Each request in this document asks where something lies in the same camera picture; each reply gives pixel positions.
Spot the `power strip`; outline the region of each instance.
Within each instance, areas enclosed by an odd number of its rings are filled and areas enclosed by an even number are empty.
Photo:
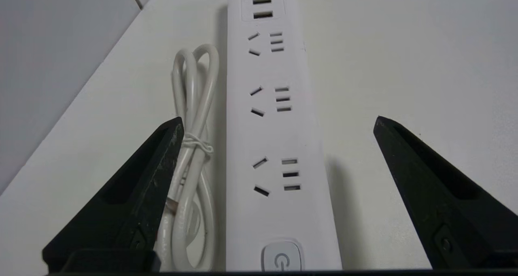
[[[296,0],[228,0],[227,271],[342,268]]]

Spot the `white power strip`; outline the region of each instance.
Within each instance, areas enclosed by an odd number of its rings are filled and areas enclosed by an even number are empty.
[[[296,0],[228,0],[226,269],[341,269]]]

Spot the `power cord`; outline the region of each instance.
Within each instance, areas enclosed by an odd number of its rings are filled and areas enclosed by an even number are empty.
[[[209,54],[209,70],[203,91],[199,93],[199,84],[196,83],[197,62],[206,53]],[[182,79],[183,64],[185,64],[185,81]],[[166,205],[157,236],[155,249],[160,257],[163,271],[210,271],[214,264],[215,207],[203,165],[206,154],[213,152],[212,146],[204,141],[207,136],[205,121],[214,96],[219,64],[218,50],[210,44],[200,45],[192,53],[182,49],[174,57],[172,71],[174,102],[176,112],[184,123],[185,139],[167,195],[168,202],[178,203],[174,204],[176,211],[172,210],[171,204]],[[185,173],[187,174],[185,185],[180,188],[180,182]],[[205,244],[200,263],[193,267],[187,258],[187,229],[195,192],[202,205]]]

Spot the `usb port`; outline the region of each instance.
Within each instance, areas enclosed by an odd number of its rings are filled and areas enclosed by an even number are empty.
[[[272,0],[252,0],[252,4],[254,5],[257,5],[257,4],[268,4],[268,3],[271,3]]]
[[[264,12],[256,12],[254,13],[254,19],[261,19],[261,18],[271,18],[274,16],[273,11],[264,11]]]

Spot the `socket slot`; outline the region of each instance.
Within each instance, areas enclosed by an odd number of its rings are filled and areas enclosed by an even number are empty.
[[[253,49],[250,49],[248,52],[254,56],[259,56],[261,54],[259,51],[254,51]]]
[[[259,110],[259,109],[252,108],[251,112],[252,112],[253,114],[259,115],[259,116],[261,116],[261,117],[263,117],[263,116],[264,116],[264,111],[261,111],[261,110]]]
[[[287,158],[281,160],[283,165],[293,165],[295,163],[298,163],[298,158]]]
[[[264,164],[267,161],[268,161],[268,158],[264,157],[260,161],[258,161],[257,163],[253,164],[252,167],[254,167],[254,169],[257,169],[257,168],[259,168],[262,164]]]
[[[298,177],[299,175],[298,171],[287,171],[282,173],[283,178]]]
[[[276,102],[285,102],[285,101],[290,101],[290,96],[283,96],[283,97],[277,97],[275,98],[275,101]]]
[[[300,184],[285,185],[284,191],[296,191],[300,190]]]
[[[277,87],[275,88],[275,92],[288,92],[290,90],[289,87]]]
[[[272,0],[252,0],[252,4],[253,5],[258,5],[258,4],[268,4],[268,3],[271,3]]]
[[[292,108],[291,106],[280,106],[280,107],[277,107],[277,112],[286,112],[286,111],[291,111]]]
[[[248,37],[248,40],[252,40],[252,39],[256,38],[259,35],[260,35],[259,32],[256,32],[254,35],[251,35],[250,37]]]
[[[264,188],[261,188],[257,185],[255,185],[255,188],[254,188],[254,191],[258,192],[258,193],[261,193],[262,195],[268,197],[268,195],[270,195],[270,191],[267,191],[266,189]]]
[[[261,92],[263,90],[263,88],[261,86],[259,86],[259,88],[253,90],[252,92],[250,92],[250,95],[253,96],[259,92]]]
[[[254,13],[254,19],[272,18],[273,16],[274,16],[274,11],[263,11],[263,12]]]

